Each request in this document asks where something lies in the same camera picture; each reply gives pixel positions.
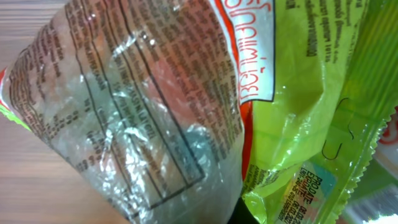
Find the green snack bag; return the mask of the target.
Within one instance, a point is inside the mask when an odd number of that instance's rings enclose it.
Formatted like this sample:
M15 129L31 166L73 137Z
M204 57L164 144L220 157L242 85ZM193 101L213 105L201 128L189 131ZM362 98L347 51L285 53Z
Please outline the green snack bag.
M72 0L1 72L130 223L335 223L396 107L396 1Z

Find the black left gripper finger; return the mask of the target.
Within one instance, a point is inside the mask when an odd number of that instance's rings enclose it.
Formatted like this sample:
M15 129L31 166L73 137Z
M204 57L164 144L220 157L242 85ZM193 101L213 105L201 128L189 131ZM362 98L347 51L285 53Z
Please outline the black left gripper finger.
M259 224L240 197L228 224Z

